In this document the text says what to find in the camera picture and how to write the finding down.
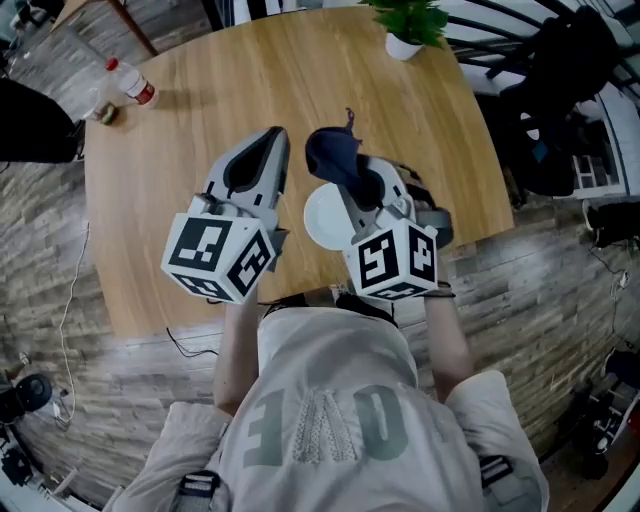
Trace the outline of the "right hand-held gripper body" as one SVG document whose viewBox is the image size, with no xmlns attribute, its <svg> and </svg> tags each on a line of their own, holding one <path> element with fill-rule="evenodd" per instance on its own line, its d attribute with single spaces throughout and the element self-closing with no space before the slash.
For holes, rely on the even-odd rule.
<svg viewBox="0 0 640 512">
<path fill-rule="evenodd" d="M 356 294 L 395 302 L 438 290 L 437 250 L 453 239 L 449 212 L 414 202 L 415 215 L 402 216 L 393 206 L 379 207 L 378 229 L 350 241 L 343 256 Z"/>
</svg>

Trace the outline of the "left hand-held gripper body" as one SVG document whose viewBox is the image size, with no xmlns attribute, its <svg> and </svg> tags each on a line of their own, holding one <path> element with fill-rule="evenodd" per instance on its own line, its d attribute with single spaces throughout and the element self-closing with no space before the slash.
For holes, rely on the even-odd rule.
<svg viewBox="0 0 640 512">
<path fill-rule="evenodd" d="M 174 217 L 161 269 L 192 296 L 242 304 L 273 272 L 288 231 L 275 211 L 262 216 L 209 194 L 194 196 Z"/>
</svg>

